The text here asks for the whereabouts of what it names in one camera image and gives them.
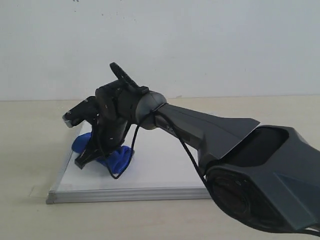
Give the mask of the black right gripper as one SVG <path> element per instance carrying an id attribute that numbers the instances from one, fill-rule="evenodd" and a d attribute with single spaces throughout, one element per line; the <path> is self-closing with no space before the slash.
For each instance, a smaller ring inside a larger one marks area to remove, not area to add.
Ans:
<path id="1" fill-rule="evenodd" d="M 106 158 L 118 150 L 124 142 L 128 125 L 123 117 L 110 120 L 99 113 L 91 138 L 87 142 L 78 142 L 74 147 L 74 152 L 78 153 L 75 165 L 82 170 L 88 163 L 100 157 Z"/>

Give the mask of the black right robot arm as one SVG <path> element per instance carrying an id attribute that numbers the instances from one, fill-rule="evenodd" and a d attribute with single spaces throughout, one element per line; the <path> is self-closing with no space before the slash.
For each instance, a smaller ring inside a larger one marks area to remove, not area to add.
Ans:
<path id="1" fill-rule="evenodd" d="M 167 103 L 146 87 L 105 85 L 69 113 L 88 121 L 91 138 L 75 163 L 108 156 L 130 125 L 160 128 L 197 150 L 192 163 L 216 205 L 268 233 L 320 234 L 320 152 L 292 127 L 219 117 Z"/>

